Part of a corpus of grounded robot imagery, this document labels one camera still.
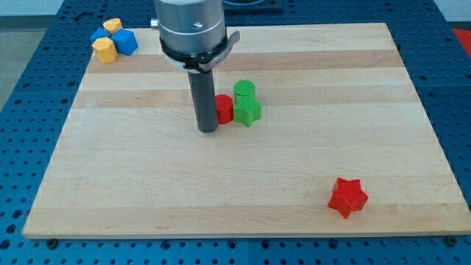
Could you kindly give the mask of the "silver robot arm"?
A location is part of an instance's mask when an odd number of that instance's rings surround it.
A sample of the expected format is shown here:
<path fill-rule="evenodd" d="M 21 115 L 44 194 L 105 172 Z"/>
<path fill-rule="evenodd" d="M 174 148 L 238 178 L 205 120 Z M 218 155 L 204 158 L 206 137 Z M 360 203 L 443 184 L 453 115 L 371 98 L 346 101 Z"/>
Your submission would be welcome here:
<path fill-rule="evenodd" d="M 222 0 L 155 0 L 154 6 L 151 25 L 159 31 L 160 46 L 183 71 L 212 71 L 240 41 L 239 31 L 227 34 Z"/>

